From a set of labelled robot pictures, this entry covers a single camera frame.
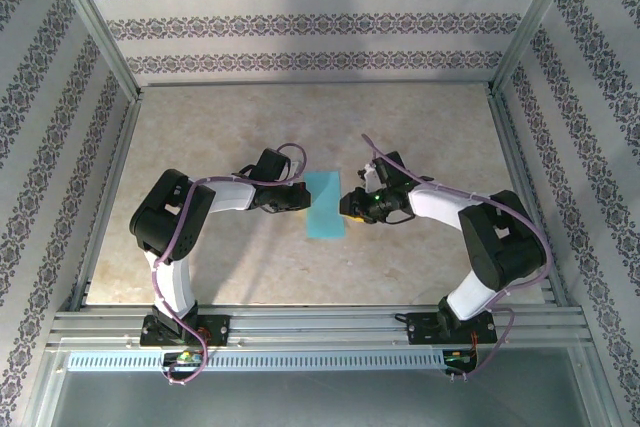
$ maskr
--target beige floor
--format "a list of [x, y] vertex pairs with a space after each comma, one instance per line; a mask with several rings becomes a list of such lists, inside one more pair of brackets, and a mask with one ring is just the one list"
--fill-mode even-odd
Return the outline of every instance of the beige floor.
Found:
[[[481, 84], [150, 88], [88, 302], [153, 301], [128, 223], [165, 169], [228, 174], [295, 141], [309, 153], [308, 171], [339, 170], [346, 193], [370, 158], [362, 132], [417, 174], [477, 192], [510, 188]], [[225, 304], [434, 304], [470, 270], [461, 234], [435, 221], [349, 221], [344, 239], [310, 240], [303, 212], [212, 215], [190, 260], [200, 303]], [[537, 288], [518, 294], [511, 302], [543, 301]]]

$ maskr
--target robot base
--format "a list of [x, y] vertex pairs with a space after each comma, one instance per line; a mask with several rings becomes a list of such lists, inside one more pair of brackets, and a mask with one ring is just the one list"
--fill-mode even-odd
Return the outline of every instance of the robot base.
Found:
[[[177, 324], [171, 325], [170, 328], [168, 323], [163, 322], [165, 320], [163, 317], [165, 316], [154, 311], [153, 314], [144, 318], [140, 334], [140, 347], [201, 347], [200, 342], [193, 335]], [[196, 310], [193, 315], [187, 314], [183, 320], [206, 337], [207, 345], [212, 347], [227, 345], [230, 316], [197, 315]]]
[[455, 330], [443, 331], [436, 312], [396, 314], [396, 320], [407, 325], [410, 345], [453, 345], [471, 343], [473, 332], [479, 344], [495, 344], [498, 341], [493, 316], [482, 312], [473, 319], [462, 322]]

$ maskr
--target ventilated metal panel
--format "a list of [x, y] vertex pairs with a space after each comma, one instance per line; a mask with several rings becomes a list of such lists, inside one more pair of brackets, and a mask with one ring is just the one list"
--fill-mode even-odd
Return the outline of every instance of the ventilated metal panel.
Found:
[[[73, 352], [67, 368], [73, 372], [156, 371], [162, 352]], [[407, 370], [444, 368], [442, 350], [340, 352], [216, 352], [206, 370], [220, 372], [300, 372], [332, 370]], [[191, 370], [185, 365], [176, 370]]]

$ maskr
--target damask pattern wall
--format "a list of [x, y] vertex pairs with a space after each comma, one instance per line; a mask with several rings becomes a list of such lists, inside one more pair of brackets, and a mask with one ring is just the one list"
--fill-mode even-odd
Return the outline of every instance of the damask pattern wall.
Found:
[[0, 0], [0, 425], [21, 425], [128, 101], [71, 0]]
[[640, 425], [638, 0], [554, 0], [504, 91], [561, 275]]
[[95, 0], [141, 85], [490, 80], [532, 0]]

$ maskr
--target glass panel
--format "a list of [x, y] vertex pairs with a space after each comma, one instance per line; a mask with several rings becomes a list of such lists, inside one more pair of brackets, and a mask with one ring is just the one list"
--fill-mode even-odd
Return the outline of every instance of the glass panel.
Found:
[[68, 373], [53, 425], [588, 425], [563, 349], [504, 350], [476, 379], [438, 371]]

